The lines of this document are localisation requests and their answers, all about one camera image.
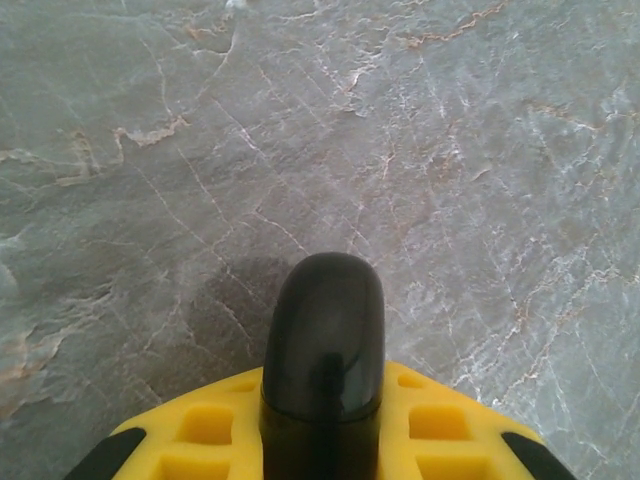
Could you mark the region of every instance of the floor surface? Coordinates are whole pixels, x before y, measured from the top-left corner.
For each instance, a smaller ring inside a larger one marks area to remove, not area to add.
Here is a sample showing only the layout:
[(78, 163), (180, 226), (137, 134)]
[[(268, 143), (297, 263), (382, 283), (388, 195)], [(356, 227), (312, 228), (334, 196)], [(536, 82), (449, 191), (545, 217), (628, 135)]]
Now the floor surface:
[(635, 0), (0, 3), (0, 478), (260, 365), (326, 250), (389, 358), (637, 477), (638, 52)]

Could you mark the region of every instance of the black rubber edge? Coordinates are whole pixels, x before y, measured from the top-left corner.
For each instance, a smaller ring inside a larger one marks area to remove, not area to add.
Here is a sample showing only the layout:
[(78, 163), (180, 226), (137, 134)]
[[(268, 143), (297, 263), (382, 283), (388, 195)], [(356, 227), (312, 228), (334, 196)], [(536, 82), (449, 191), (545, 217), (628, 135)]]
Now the black rubber edge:
[(111, 480), (147, 435), (130, 428), (102, 440), (64, 480)]
[(535, 480), (577, 480), (547, 447), (514, 432), (502, 439)]

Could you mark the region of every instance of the marble floor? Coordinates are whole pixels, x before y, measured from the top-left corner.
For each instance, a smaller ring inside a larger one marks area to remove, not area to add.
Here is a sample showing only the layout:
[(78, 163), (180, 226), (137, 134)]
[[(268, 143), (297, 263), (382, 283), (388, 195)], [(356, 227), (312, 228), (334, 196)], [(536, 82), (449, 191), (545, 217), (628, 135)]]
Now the marble floor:
[(635, 478), (639, 51), (636, 0), (1, 2), (0, 478), (260, 365), (326, 250), (389, 358)]

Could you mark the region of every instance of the glossy black cover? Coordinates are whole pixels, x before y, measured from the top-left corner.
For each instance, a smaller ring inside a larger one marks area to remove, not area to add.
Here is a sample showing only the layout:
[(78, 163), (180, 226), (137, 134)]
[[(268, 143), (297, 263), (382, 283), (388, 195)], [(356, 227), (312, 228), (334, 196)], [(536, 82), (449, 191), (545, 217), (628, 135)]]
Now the glossy black cover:
[(321, 253), (287, 278), (274, 311), (264, 401), (289, 418), (350, 422), (381, 401), (384, 299), (365, 261)]
[(379, 410), (358, 421), (292, 420), (264, 402), (260, 411), (265, 480), (374, 480)]

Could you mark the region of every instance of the black plastic part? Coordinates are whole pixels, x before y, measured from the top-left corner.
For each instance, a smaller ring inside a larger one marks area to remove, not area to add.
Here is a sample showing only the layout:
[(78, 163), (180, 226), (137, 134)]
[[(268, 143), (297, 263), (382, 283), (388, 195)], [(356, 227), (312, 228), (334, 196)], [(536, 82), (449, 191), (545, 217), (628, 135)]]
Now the black plastic part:
[(343, 253), (300, 262), (274, 311), (262, 380), (265, 480), (375, 477), (384, 299), (373, 268)]
[(513, 432), (502, 438), (535, 480), (576, 480), (544, 445)]
[(260, 432), (265, 480), (374, 480), (378, 413), (356, 422), (318, 424), (292, 420), (263, 402)]
[(102, 440), (64, 480), (111, 480), (147, 433), (130, 428)]

